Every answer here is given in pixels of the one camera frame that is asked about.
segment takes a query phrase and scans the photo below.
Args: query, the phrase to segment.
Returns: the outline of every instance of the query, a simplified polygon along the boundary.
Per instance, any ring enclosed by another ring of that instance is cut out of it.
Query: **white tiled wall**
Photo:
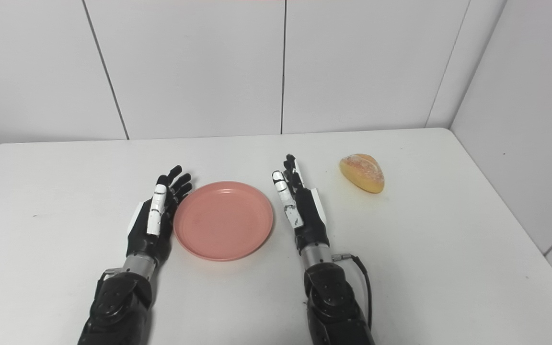
[[[552,245],[552,1],[506,3],[452,129],[545,253]]]
[[[86,4],[131,139],[280,133],[283,0]]]
[[[502,1],[0,0],[0,143],[423,127]]]
[[[283,131],[424,127],[467,4],[289,1]]]
[[[80,0],[0,0],[0,143],[125,139]]]

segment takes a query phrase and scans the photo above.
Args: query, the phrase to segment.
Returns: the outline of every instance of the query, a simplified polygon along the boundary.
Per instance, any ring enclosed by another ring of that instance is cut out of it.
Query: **bread roll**
[[[370,155],[350,155],[340,160],[344,177],[355,186],[370,193],[380,193],[385,188],[385,177],[379,164]]]

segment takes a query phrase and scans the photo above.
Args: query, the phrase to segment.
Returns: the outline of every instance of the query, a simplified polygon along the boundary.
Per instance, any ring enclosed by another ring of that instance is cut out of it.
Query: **robotic arm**
[[[122,268],[107,269],[97,283],[79,345],[138,345],[153,303],[150,280],[171,251],[172,218],[191,191],[191,175],[176,166],[157,180],[151,199],[140,204],[129,232]]]
[[[274,171],[272,181],[285,214],[295,232],[295,243],[304,264],[307,314],[314,345],[374,345],[370,333],[371,314],[364,318],[344,270],[335,261],[352,258],[369,283],[359,258],[331,255],[325,216],[316,188],[305,187],[296,159],[287,155],[283,172]]]

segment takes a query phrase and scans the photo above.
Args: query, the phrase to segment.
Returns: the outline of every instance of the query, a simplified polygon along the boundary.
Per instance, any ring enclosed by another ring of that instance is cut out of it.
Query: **silver cylindrical joint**
[[[308,269],[322,262],[333,262],[333,260],[331,260],[329,246],[324,243],[306,245],[304,249],[302,249],[300,255],[304,263],[304,269]]]
[[[150,281],[150,278],[153,276],[153,272],[155,271],[155,267],[156,262],[153,258],[146,254],[135,253],[129,255],[125,260],[123,272],[136,273],[136,275],[141,275]]]

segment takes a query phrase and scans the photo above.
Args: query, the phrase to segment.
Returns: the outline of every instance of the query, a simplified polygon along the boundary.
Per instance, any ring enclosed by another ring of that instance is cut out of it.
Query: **tabletop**
[[[271,173],[293,153],[317,187],[333,253],[363,260],[378,345],[552,344],[552,268],[446,129],[0,145],[0,345],[74,345],[96,282],[125,259],[127,226],[176,164],[195,186],[269,198],[265,244],[209,262],[177,240],[156,278],[150,345],[311,345],[302,265]],[[339,160],[376,158],[385,190]],[[366,308],[362,275],[343,262]]]

